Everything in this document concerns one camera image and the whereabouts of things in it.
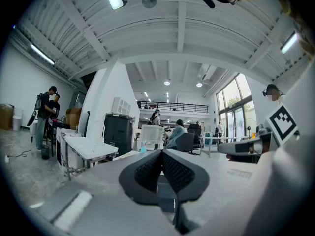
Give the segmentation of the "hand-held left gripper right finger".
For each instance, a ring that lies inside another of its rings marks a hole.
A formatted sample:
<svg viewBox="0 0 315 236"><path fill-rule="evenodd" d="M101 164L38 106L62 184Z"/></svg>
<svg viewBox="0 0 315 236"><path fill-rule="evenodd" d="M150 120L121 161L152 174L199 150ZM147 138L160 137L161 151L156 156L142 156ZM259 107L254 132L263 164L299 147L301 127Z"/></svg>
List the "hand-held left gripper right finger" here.
<svg viewBox="0 0 315 236"><path fill-rule="evenodd" d="M207 171L169 151L162 151L162 171L179 203L196 201L210 183Z"/></svg>

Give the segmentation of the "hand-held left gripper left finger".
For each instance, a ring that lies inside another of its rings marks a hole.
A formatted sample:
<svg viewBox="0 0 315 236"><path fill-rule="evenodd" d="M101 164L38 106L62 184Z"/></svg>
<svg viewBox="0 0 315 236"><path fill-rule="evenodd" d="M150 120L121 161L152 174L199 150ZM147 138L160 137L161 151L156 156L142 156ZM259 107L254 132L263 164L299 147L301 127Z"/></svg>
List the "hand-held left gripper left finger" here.
<svg viewBox="0 0 315 236"><path fill-rule="evenodd" d="M139 154L119 175L124 193L140 205L158 205L158 179L162 172L161 150Z"/></svg>

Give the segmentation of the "standing fan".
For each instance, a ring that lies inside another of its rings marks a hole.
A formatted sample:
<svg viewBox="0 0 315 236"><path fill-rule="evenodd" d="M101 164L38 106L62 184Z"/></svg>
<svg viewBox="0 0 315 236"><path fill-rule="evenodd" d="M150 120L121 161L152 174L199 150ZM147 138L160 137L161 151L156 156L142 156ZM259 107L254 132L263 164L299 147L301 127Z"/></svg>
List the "standing fan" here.
<svg viewBox="0 0 315 236"><path fill-rule="evenodd" d="M253 136L255 137L256 133L256 121L252 118L246 118L244 122L244 127L246 134L249 138L252 138Z"/></svg>

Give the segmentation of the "grey shell chair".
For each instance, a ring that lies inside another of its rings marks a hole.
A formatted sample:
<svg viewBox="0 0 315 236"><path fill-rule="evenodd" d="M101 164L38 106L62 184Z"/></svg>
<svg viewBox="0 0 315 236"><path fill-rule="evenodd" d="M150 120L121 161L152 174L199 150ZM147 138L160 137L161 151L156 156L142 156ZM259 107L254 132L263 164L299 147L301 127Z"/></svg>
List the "grey shell chair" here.
<svg viewBox="0 0 315 236"><path fill-rule="evenodd" d="M193 133L183 133L176 139L177 150L183 153L192 154L194 143Z"/></svg>

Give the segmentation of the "white mesh office chair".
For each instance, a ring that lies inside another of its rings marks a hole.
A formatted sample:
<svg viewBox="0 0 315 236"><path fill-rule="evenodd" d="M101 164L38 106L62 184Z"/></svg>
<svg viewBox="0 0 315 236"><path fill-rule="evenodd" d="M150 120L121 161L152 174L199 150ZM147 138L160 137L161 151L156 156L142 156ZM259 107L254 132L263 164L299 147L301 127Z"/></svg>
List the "white mesh office chair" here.
<svg viewBox="0 0 315 236"><path fill-rule="evenodd" d="M140 145L146 150L163 149L164 127L157 125L142 125Z"/></svg>

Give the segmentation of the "white desk with white legs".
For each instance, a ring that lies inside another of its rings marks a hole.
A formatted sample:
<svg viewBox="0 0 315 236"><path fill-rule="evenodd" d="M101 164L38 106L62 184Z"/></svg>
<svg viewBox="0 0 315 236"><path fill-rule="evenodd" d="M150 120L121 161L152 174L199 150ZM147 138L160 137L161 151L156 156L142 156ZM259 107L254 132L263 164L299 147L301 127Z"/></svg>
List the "white desk with white legs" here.
<svg viewBox="0 0 315 236"><path fill-rule="evenodd" d="M240 136L240 137L204 137L200 136L200 152L205 153L208 155L208 157L211 157L211 153L218 153L217 150L212 150L212 141L213 140L220 140L223 143L228 143L228 142L235 142L235 141L240 141L240 140L245 140L248 139L249 136Z"/></svg>

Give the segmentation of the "white table with metal legs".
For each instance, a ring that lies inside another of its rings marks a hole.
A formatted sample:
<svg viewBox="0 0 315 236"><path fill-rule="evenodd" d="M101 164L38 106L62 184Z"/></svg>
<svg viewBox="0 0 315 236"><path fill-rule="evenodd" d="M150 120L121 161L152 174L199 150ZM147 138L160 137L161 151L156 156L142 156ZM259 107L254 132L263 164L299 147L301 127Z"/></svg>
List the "white table with metal legs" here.
<svg viewBox="0 0 315 236"><path fill-rule="evenodd" d="M73 137L63 136L65 142L65 160L63 160L63 166L66 168L66 174L69 181L71 181L71 174L73 172L81 173L90 168L90 164L104 160L107 155L116 154L118 147L104 143L104 138L101 142L96 142L88 137ZM69 166L68 160L68 147L71 148L77 156L83 161L83 167L73 168Z"/></svg>

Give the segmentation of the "white arched tube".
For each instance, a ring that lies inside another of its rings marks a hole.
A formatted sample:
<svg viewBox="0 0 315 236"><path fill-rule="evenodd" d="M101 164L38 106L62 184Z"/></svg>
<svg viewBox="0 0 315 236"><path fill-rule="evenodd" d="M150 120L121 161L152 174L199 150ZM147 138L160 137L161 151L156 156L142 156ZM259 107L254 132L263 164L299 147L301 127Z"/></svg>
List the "white arched tube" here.
<svg viewBox="0 0 315 236"><path fill-rule="evenodd" d="M94 123L94 134L96 138L104 139L104 131L105 131L105 124L102 121L97 120Z"/></svg>

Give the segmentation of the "black balcony railing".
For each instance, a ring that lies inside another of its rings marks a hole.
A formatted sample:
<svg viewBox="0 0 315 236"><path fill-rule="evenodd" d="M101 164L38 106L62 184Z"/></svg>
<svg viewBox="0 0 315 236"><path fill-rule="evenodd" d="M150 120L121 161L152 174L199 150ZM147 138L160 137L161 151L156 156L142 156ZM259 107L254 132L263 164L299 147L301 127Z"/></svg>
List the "black balcony railing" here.
<svg viewBox="0 0 315 236"><path fill-rule="evenodd" d="M180 112L193 112L193 113L208 113L209 106L196 105L187 103L170 103L170 102L150 102L150 101L137 101L139 109L158 109L160 111L180 111Z"/></svg>

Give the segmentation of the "white cabinet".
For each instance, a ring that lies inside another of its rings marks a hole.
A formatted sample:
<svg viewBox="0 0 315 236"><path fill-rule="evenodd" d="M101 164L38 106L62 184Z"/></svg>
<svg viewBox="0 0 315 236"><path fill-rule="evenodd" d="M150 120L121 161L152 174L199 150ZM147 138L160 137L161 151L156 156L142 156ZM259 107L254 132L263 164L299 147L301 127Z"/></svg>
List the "white cabinet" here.
<svg viewBox="0 0 315 236"><path fill-rule="evenodd" d="M56 129L56 156L57 161L59 164L59 170L67 176L67 169L63 165L63 161L65 161L65 150L66 144L64 141L64 136L71 136L71 137L83 137L81 133L76 133L75 130L59 128ZM83 160L79 157L70 146L68 146L68 163L69 166L75 169L83 167Z"/></svg>

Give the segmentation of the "white ceiling air conditioner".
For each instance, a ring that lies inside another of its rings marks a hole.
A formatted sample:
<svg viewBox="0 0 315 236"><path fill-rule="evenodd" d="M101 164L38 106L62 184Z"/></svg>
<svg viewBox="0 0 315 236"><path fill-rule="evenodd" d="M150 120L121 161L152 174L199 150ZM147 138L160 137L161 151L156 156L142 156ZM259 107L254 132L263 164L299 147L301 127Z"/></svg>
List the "white ceiling air conditioner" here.
<svg viewBox="0 0 315 236"><path fill-rule="evenodd" d="M211 77L215 73L217 67L209 64L201 64L201 67L198 72L198 83L202 83L203 85L211 84Z"/></svg>

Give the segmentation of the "stacked cardboard boxes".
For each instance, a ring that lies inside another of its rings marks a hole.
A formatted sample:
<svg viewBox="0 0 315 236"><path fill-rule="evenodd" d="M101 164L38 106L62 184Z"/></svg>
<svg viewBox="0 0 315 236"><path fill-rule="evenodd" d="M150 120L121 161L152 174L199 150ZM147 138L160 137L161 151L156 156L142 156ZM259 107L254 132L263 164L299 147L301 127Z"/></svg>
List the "stacked cardboard boxes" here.
<svg viewBox="0 0 315 236"><path fill-rule="evenodd" d="M65 114L65 123L69 126L69 129L75 130L79 124L82 108L67 109Z"/></svg>

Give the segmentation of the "white bin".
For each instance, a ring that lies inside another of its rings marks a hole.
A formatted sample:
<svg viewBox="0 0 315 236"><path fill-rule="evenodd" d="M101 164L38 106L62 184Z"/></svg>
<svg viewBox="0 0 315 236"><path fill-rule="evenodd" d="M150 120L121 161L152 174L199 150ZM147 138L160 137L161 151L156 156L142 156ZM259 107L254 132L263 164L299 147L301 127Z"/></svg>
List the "white bin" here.
<svg viewBox="0 0 315 236"><path fill-rule="evenodd" d="M21 128L22 116L14 115L13 116L13 131L19 131Z"/></svg>

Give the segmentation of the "large cardboard box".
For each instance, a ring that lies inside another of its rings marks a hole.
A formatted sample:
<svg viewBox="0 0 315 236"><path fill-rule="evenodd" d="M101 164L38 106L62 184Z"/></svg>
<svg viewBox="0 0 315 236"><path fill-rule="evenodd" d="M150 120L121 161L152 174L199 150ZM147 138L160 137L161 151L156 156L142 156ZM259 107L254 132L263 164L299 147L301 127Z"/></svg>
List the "large cardboard box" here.
<svg viewBox="0 0 315 236"><path fill-rule="evenodd" d="M0 104L0 129L9 130L12 128L14 106Z"/></svg>

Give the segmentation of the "large glass window wall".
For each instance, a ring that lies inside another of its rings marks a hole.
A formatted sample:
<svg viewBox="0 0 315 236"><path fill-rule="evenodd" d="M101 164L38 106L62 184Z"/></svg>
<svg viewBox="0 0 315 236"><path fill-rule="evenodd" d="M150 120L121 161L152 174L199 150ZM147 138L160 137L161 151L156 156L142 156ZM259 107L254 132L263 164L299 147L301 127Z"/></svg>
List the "large glass window wall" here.
<svg viewBox="0 0 315 236"><path fill-rule="evenodd" d="M219 122L222 123L222 137L246 136L246 118L256 121L252 93L243 74L235 76L216 94Z"/></svg>

